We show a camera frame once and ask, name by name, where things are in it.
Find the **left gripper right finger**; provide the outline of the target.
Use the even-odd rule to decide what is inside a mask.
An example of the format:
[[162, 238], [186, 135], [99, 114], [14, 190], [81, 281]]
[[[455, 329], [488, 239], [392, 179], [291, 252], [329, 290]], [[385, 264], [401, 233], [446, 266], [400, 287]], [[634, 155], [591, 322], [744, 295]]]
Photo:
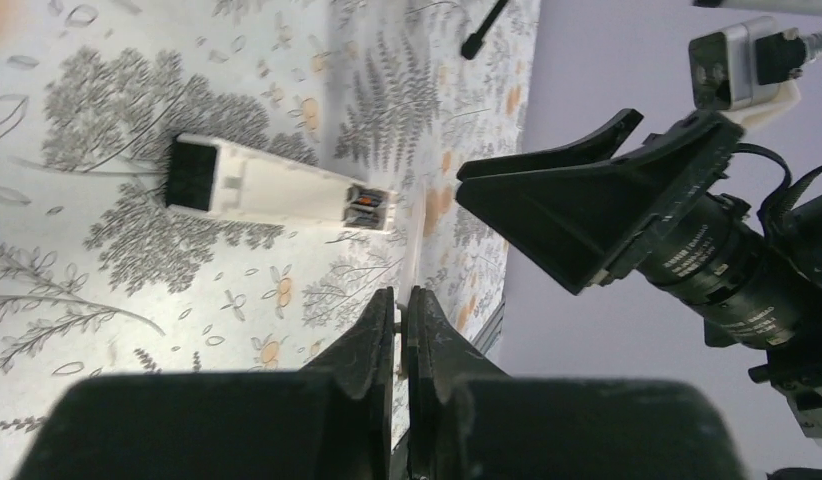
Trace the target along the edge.
[[514, 378], [415, 287], [406, 313], [412, 479], [742, 479], [721, 415], [694, 387]]

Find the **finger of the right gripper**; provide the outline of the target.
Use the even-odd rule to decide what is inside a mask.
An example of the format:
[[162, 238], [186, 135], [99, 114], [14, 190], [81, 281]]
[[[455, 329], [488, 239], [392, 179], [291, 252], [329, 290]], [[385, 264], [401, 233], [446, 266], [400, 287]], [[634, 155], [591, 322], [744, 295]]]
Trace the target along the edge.
[[643, 119], [644, 115], [635, 109], [621, 109], [597, 130], [567, 145], [469, 161], [458, 170], [457, 179], [467, 181], [477, 177], [580, 166], [609, 160]]

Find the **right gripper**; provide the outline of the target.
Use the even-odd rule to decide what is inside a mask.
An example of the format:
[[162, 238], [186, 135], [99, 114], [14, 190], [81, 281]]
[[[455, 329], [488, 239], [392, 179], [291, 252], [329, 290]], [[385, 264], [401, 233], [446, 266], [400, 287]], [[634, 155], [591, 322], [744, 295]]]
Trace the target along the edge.
[[459, 181], [456, 202], [573, 295], [638, 267], [646, 280], [703, 319], [705, 343], [756, 350], [822, 335], [822, 194], [802, 202], [822, 165], [781, 183], [745, 222], [749, 204], [707, 193], [743, 128], [695, 110], [635, 150], [587, 165]]

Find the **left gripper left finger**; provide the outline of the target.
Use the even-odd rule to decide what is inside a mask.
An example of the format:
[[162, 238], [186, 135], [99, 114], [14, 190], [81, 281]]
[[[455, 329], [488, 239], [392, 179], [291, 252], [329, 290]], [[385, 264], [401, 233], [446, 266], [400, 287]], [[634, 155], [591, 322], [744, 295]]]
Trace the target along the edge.
[[385, 479], [394, 292], [296, 371], [109, 375], [73, 385], [20, 479]]

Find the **white remote control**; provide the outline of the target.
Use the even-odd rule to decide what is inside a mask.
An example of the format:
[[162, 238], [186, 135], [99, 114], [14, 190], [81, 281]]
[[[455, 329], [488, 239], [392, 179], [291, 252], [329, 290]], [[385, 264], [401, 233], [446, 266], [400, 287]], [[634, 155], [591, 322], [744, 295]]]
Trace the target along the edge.
[[[348, 202], [352, 186], [383, 191], [378, 208]], [[266, 225], [318, 226], [386, 232], [396, 221], [397, 195], [347, 177], [220, 138], [175, 137], [164, 188], [165, 206], [200, 218]], [[377, 210], [380, 230], [349, 228], [349, 207]]]

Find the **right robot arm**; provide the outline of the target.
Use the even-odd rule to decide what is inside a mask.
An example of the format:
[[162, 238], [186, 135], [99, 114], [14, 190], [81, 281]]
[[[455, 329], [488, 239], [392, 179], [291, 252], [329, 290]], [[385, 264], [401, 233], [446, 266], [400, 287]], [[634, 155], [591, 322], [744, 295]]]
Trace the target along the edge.
[[785, 173], [753, 230], [750, 204], [711, 188], [737, 154], [779, 155], [708, 110], [621, 153], [641, 119], [624, 109], [568, 145], [467, 162], [457, 202], [572, 294], [638, 272], [702, 318], [709, 347], [765, 352], [750, 379], [822, 449], [822, 194], [803, 200], [822, 165]]

